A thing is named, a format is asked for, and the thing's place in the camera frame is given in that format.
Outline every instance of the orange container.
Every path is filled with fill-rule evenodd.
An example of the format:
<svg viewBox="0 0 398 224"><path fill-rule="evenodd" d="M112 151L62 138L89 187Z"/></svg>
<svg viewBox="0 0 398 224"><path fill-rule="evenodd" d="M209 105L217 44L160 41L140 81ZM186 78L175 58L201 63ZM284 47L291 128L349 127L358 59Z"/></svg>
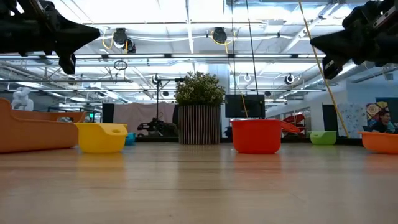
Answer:
<svg viewBox="0 0 398 224"><path fill-rule="evenodd" d="M0 98L0 152L65 149L78 143L78 129L59 118L83 121L83 113L46 113L12 110L8 100Z"/></svg>
<svg viewBox="0 0 398 224"><path fill-rule="evenodd" d="M398 154L398 134L372 133L360 131L362 144L370 151Z"/></svg>
<svg viewBox="0 0 398 224"><path fill-rule="evenodd" d="M299 128L278 120L232 121L235 150L246 154L273 154L280 148L282 128L299 133Z"/></svg>

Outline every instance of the green bowl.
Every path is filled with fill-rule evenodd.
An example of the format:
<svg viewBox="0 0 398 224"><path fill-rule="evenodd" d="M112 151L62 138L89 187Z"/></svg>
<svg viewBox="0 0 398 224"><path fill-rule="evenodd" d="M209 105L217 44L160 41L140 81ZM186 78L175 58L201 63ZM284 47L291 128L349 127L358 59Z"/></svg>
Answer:
<svg viewBox="0 0 398 224"><path fill-rule="evenodd" d="M336 143L336 131L312 131L311 142L314 145L334 145Z"/></svg>

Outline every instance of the black monitor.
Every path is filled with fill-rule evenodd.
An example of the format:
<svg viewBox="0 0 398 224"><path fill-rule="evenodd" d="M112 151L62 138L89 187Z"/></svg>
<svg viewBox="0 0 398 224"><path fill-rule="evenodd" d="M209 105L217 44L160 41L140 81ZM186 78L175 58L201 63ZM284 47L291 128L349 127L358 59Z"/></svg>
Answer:
<svg viewBox="0 0 398 224"><path fill-rule="evenodd" d="M225 95L225 99L225 116L227 118L246 118L242 95ZM244 95L243 99L249 118L264 119L266 117L264 95Z"/></svg>

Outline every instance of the white robot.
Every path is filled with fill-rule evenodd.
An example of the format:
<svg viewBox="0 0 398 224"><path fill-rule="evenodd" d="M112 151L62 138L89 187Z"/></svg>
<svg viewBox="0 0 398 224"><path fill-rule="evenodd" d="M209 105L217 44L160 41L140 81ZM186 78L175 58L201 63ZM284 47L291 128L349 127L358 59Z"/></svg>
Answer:
<svg viewBox="0 0 398 224"><path fill-rule="evenodd" d="M29 99L28 94L30 93L30 89L27 87L19 87L17 91L12 94L12 109L17 110L26 110L26 111L33 111L33 100Z"/></svg>

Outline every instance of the yellow container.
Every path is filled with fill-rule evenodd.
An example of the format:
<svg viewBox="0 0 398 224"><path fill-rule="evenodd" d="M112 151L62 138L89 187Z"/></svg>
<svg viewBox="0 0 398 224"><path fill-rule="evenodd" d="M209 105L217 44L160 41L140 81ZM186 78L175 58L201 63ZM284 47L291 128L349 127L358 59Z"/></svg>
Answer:
<svg viewBox="0 0 398 224"><path fill-rule="evenodd" d="M79 129L79 147L83 152L120 152L127 130L123 124L75 123Z"/></svg>

